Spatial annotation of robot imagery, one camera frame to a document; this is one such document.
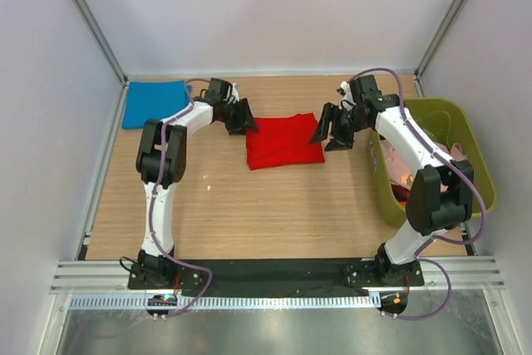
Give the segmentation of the red t-shirt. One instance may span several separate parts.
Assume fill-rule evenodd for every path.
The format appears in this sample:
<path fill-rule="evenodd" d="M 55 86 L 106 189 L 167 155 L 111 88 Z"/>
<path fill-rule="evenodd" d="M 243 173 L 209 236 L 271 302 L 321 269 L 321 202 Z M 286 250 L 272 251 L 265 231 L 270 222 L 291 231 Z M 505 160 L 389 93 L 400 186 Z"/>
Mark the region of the red t-shirt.
<path fill-rule="evenodd" d="M 318 127 L 313 113 L 255 121 L 259 129 L 246 130 L 246 160 L 251 170 L 325 162 L 321 144 L 310 143 Z"/>

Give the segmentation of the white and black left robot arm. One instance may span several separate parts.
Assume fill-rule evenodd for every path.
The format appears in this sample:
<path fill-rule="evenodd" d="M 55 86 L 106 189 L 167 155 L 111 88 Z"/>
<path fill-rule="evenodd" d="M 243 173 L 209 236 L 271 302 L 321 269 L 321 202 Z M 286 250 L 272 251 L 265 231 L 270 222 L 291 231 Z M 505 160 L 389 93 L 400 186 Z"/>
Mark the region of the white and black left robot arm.
<path fill-rule="evenodd" d="M 219 121 L 230 135 L 259 129 L 247 98 L 238 85 L 210 78 L 198 96 L 185 94 L 189 104 L 161 120 L 148 120 L 142 129 L 135 161 L 145 191 L 145 236 L 131 265 L 131 289 L 168 288 L 178 281 L 185 264 L 175 256 L 172 233 L 174 197 L 184 177 L 187 140 L 197 131 Z"/>

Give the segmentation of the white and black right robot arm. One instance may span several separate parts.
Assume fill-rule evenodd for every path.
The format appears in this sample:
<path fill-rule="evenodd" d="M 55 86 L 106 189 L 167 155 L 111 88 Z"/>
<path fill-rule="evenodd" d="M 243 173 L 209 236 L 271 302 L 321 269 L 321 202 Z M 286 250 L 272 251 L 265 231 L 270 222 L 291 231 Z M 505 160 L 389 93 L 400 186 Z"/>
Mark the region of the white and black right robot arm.
<path fill-rule="evenodd" d="M 338 88 L 341 100 L 323 106 L 311 143 L 325 141 L 327 151 L 350 150 L 359 131 L 371 129 L 391 143 L 414 174 L 406 200 L 406 220 L 381 244 L 373 271 L 393 285 L 411 271 L 434 239 L 470 219 L 474 169 L 468 160 L 445 153 L 416 123 L 403 95 L 383 94 L 373 74 L 358 74 Z"/>

